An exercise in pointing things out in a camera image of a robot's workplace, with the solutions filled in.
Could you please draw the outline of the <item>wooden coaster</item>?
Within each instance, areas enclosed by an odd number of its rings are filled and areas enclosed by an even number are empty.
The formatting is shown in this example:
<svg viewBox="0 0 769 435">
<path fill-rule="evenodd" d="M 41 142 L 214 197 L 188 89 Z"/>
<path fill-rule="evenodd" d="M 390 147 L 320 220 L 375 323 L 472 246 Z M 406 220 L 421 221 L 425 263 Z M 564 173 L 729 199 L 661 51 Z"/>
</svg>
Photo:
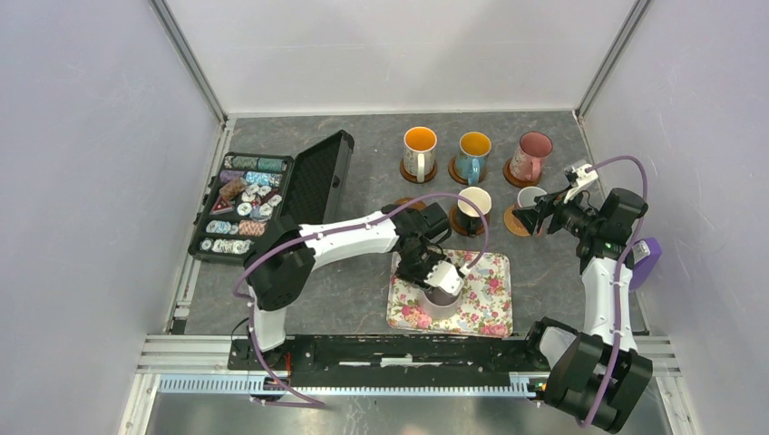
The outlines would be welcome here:
<svg viewBox="0 0 769 435">
<path fill-rule="evenodd" d="M 461 176 L 458 174 L 458 172 L 456 171 L 456 169 L 455 169 L 455 167 L 454 167 L 455 161 L 456 161 L 456 157 L 452 157 L 452 158 L 451 158 L 451 160 L 450 160 L 450 162 L 449 162 L 449 165 L 448 165 L 448 172 L 449 172 L 449 174 L 450 174 L 451 178 L 452 178 L 452 179 L 453 179 L 455 182 L 457 182 L 457 183 L 459 183 L 459 184 L 462 184 L 462 185 L 465 185 L 465 186 L 469 186 L 469 182 L 468 182 L 468 180 L 467 180 L 467 179 L 464 179 L 464 178 L 462 178 L 462 177 L 461 177 Z M 487 168 L 486 166 L 484 166 L 484 167 L 482 168 L 482 172 L 481 172 L 481 175 L 480 175 L 480 177 L 479 177 L 479 180 L 478 180 L 478 184 L 480 184 L 480 183 L 484 182 L 484 180 L 487 178 L 487 173 L 488 173 L 488 168 Z"/>
<path fill-rule="evenodd" d="M 452 230 L 463 237 L 477 237 L 486 231 L 486 226 L 480 217 L 471 216 L 459 209 L 457 205 L 452 206 L 449 212 L 449 222 Z"/>
<path fill-rule="evenodd" d="M 504 175 L 505 179 L 511 185 L 513 185 L 516 188 L 523 189 L 523 188 L 527 188 L 527 187 L 538 186 L 540 184 L 540 181 L 541 181 L 541 178 L 542 178 L 542 174 L 540 174 L 534 180 L 522 180 L 522 179 L 517 179 L 516 177 L 514 177 L 512 172 L 511 172 L 511 167 L 510 167 L 511 162 L 512 162 L 512 158 L 509 158 L 504 163 L 504 166 L 503 166 L 503 175 Z"/>
<path fill-rule="evenodd" d="M 400 207 L 403 204 L 409 203 L 409 208 L 423 211 L 426 208 L 426 204 L 423 201 L 414 201 L 414 198 L 400 198 L 395 201 L 395 205 Z"/>
<path fill-rule="evenodd" d="M 418 179 L 416 176 L 414 176 L 414 175 L 410 174 L 410 173 L 409 173 L 409 172 L 406 170 L 406 168 L 405 168 L 405 165 L 404 165 L 404 160 L 403 160 L 403 159 L 400 161 L 399 170 L 400 170 L 400 174 L 401 174 L 401 176 L 402 176 L 402 177 L 403 177 L 405 180 L 407 180 L 407 181 L 409 181 L 409 182 L 411 182 L 411 183 L 414 183 L 414 184 L 424 184 L 424 183 L 426 183 L 426 182 L 429 182 L 429 181 L 431 181 L 431 180 L 432 180 L 432 179 L 433 179 L 433 178 L 434 178 L 434 177 L 437 175 L 437 173 L 438 173 L 438 167 L 439 167 L 438 163 L 437 163 L 437 162 L 435 162 L 435 163 L 433 164 L 433 167 L 432 167 L 432 169 L 430 170 L 430 172 L 429 172 L 429 173 L 427 173 L 427 174 L 424 176 L 424 180 L 423 180 L 423 181 L 420 181 L 420 180 L 419 180 L 419 179 Z"/>
</svg>

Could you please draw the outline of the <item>black mug cream inside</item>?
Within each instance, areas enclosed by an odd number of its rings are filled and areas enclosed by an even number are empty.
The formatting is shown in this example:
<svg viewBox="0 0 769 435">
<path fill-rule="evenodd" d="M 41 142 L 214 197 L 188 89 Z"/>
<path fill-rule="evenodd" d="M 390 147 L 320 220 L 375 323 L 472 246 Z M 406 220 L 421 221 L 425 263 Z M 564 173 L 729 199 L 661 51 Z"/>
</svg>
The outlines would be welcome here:
<svg viewBox="0 0 769 435">
<path fill-rule="evenodd" d="M 492 210 L 492 197 L 484 189 L 478 187 L 468 187 L 459 192 L 460 198 L 456 200 L 455 205 L 462 211 L 471 216 L 478 216 L 482 219 L 488 219 Z"/>
</svg>

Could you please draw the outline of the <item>lilac mug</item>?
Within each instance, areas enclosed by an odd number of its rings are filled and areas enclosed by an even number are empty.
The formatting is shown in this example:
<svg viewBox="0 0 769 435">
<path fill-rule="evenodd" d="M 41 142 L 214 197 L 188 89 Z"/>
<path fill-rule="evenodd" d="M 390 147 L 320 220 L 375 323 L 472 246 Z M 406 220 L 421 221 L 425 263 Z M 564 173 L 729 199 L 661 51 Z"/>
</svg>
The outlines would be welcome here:
<svg viewBox="0 0 769 435">
<path fill-rule="evenodd" d="M 450 294 L 441 288 L 423 290 L 418 295 L 418 306 L 433 319 L 444 320 L 455 315 L 461 304 L 461 292 Z"/>
</svg>

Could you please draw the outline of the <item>white floral mug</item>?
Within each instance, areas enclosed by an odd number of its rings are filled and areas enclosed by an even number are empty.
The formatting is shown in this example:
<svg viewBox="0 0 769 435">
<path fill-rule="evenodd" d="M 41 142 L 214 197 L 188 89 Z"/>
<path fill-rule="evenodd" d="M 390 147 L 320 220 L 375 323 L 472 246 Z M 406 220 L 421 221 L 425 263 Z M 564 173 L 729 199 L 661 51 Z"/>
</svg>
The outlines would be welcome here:
<svg viewBox="0 0 769 435">
<path fill-rule="evenodd" d="M 522 188 L 516 198 L 517 208 L 531 208 L 537 205 L 537 198 L 547 195 L 548 192 L 539 187 L 525 187 Z"/>
</svg>

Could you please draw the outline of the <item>floral mug orange inside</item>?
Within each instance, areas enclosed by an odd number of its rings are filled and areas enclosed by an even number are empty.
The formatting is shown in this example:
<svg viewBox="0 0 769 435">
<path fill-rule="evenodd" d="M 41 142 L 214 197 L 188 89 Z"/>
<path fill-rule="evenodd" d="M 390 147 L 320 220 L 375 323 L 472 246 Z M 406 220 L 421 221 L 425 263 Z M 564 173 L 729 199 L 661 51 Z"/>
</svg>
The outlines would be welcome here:
<svg viewBox="0 0 769 435">
<path fill-rule="evenodd" d="M 406 170 L 420 181 L 435 163 L 436 133 L 423 126 L 412 127 L 404 134 L 404 165 Z"/>
</svg>

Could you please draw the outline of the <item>cork coaster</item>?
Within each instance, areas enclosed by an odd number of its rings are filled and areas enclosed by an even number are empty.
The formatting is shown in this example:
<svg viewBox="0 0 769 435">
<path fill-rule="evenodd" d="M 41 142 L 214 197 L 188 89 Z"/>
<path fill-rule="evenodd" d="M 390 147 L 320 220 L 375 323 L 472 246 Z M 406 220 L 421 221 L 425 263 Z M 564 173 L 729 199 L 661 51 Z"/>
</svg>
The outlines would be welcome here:
<svg viewBox="0 0 769 435">
<path fill-rule="evenodd" d="M 518 205 L 513 203 L 505 210 L 503 215 L 504 226 L 515 236 L 529 237 L 531 232 L 514 215 L 514 211 L 518 208 Z"/>
</svg>

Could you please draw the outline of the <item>blue mug yellow inside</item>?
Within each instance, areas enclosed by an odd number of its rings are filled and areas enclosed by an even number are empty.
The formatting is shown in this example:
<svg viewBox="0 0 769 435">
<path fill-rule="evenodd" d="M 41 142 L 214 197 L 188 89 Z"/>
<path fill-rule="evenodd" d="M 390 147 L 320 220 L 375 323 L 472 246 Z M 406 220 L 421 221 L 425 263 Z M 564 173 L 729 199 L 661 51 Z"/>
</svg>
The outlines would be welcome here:
<svg viewBox="0 0 769 435">
<path fill-rule="evenodd" d="M 481 132 L 470 131 L 460 138 L 454 167 L 462 178 L 468 180 L 469 186 L 478 184 L 482 168 L 487 167 L 491 150 L 490 138 Z"/>
</svg>

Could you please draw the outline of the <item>pink ghost mug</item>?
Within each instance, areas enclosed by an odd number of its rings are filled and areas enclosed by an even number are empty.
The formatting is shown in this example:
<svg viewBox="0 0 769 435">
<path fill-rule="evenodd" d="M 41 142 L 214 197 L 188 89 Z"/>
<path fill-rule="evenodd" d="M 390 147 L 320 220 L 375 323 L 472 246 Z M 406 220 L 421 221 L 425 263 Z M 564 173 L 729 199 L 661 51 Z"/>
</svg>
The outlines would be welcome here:
<svg viewBox="0 0 769 435">
<path fill-rule="evenodd" d="M 522 180 L 534 180 L 542 174 L 546 159 L 553 151 L 551 139 L 544 133 L 530 131 L 524 133 L 514 151 L 511 172 Z"/>
</svg>

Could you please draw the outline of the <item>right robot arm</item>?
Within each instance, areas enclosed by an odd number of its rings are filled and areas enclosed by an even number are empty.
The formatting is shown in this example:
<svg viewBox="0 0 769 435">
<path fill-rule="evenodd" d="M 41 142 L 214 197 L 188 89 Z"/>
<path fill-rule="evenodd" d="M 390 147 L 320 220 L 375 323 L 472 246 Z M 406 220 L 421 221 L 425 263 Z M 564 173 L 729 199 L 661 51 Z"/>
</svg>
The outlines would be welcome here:
<svg viewBox="0 0 769 435">
<path fill-rule="evenodd" d="M 633 226 L 648 204 L 625 188 L 612 189 L 601 208 L 584 203 L 585 195 L 525 188 L 512 209 L 532 235 L 548 219 L 549 233 L 564 229 L 578 239 L 586 296 L 582 330 L 545 317 L 532 326 L 523 355 L 536 370 L 550 368 L 542 394 L 547 405 L 582 425 L 617 433 L 653 374 L 652 362 L 638 352 L 628 309 Z"/>
</svg>

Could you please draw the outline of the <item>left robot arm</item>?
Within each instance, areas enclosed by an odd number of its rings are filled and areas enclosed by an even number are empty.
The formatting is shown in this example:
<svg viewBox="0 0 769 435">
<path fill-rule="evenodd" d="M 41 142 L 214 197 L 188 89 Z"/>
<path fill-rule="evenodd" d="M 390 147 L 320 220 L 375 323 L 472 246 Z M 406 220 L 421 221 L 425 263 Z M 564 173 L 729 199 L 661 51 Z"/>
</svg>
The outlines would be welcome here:
<svg viewBox="0 0 769 435">
<path fill-rule="evenodd" d="M 440 248 L 451 233 L 448 215 L 437 203 L 421 209 L 391 204 L 365 217 L 324 225 L 280 218 L 252 246 L 238 279 L 248 285 L 250 357 L 268 370 L 283 362 L 287 307 L 315 270 L 348 258 L 396 253 L 397 278 L 416 285 L 434 305 L 453 304 L 470 268 L 455 264 Z"/>
</svg>

